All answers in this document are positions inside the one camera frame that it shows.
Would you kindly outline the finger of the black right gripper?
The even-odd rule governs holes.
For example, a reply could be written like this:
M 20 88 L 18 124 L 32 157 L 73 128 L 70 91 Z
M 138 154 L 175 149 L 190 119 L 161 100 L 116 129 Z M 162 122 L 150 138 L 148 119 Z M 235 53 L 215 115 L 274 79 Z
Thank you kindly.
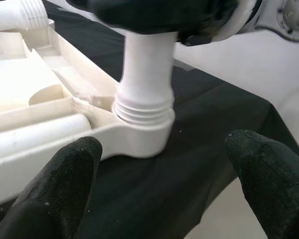
M 101 22 L 140 34 L 179 31 L 170 0 L 68 0 L 71 6 L 93 13 Z

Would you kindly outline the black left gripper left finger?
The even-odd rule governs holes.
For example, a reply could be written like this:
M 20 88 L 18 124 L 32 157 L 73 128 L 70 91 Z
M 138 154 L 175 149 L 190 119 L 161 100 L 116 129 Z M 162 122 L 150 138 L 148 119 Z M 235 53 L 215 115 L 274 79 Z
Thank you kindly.
M 0 239 L 76 238 L 102 151 L 92 136 L 59 149 L 1 220 Z

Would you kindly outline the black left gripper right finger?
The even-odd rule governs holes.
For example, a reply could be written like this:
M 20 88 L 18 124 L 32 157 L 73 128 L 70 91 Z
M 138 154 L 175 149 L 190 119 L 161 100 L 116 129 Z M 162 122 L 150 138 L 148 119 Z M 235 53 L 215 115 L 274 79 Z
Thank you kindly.
M 269 239 L 299 239 L 299 156 L 251 130 L 225 139 L 246 201 Z

